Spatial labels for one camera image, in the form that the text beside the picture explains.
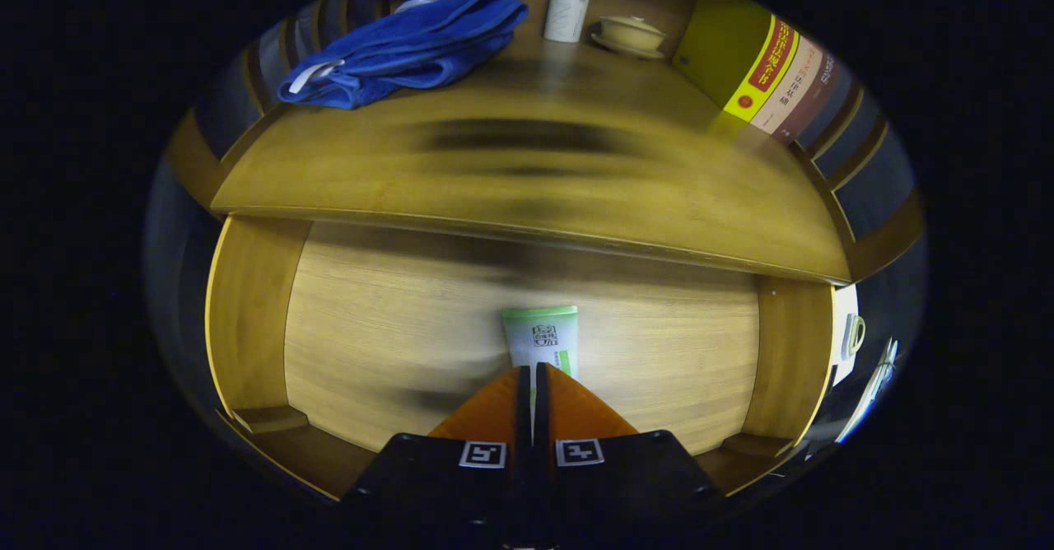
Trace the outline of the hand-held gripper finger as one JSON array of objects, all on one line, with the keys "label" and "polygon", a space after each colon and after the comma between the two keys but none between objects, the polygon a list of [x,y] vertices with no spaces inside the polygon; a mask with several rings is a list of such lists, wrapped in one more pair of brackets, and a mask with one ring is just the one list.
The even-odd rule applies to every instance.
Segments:
[{"label": "hand-held gripper finger", "polygon": [[579,381],[535,367],[535,468],[549,547],[690,547],[725,497],[674,433],[641,432]]},{"label": "hand-held gripper finger", "polygon": [[531,374],[486,385],[430,435],[392,436],[341,500],[349,547],[500,547],[532,445]]}]

